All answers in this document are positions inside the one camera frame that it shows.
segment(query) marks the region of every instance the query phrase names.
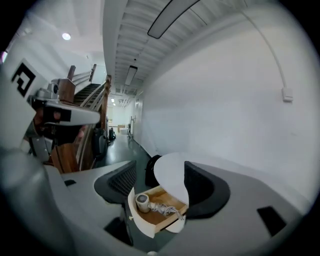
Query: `wooden drawer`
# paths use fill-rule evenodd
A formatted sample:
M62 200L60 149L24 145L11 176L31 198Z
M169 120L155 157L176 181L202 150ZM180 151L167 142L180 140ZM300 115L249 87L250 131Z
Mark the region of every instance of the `wooden drawer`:
M188 209L188 205L169 195L161 186L154 187L143 193L149 196L150 202L173 206L182 215L184 215ZM156 233L170 227L173 223L175 223L175 225L172 225L172 228L169 228L168 230L176 230L176 226L181 225L182 227L179 227L179 229L181 230L183 228L186 217L184 217L184 220L179 220L176 213L171 213L168 216L163 216L157 211L149 211L147 213L143 213L139 211L135 199L135 189L133 188L128 196L129 208L134 223L146 236L154 238Z

